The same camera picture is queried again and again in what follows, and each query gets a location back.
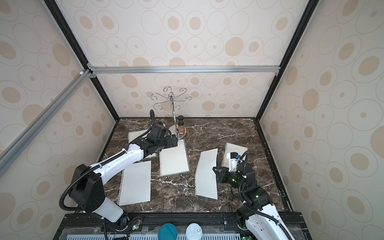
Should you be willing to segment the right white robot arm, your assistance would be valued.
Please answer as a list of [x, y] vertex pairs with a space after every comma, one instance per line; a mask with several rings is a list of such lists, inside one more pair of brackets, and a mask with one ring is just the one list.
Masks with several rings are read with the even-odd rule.
[[250, 231], [257, 240], [293, 240], [294, 237], [280, 217], [269, 194], [257, 184], [251, 166], [240, 164], [231, 172], [226, 167], [213, 167], [219, 183], [238, 190], [243, 207], [237, 209], [237, 222], [242, 230]]

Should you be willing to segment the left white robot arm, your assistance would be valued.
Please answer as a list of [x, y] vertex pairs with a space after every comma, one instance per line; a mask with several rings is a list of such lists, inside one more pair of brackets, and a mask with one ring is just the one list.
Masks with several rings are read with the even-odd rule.
[[79, 165], [71, 183], [59, 199], [60, 208], [96, 214], [114, 224], [116, 229], [124, 230], [129, 225], [129, 216], [106, 197], [105, 184], [128, 166], [177, 145], [178, 138], [175, 134], [163, 123], [153, 123], [146, 132], [112, 157], [91, 166]]

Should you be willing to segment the torn lined paper sheet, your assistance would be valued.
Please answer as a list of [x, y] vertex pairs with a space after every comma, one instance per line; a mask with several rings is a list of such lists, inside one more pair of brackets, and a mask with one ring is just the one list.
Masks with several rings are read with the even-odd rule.
[[151, 162], [135, 163], [123, 170], [118, 198], [119, 206], [151, 200]]

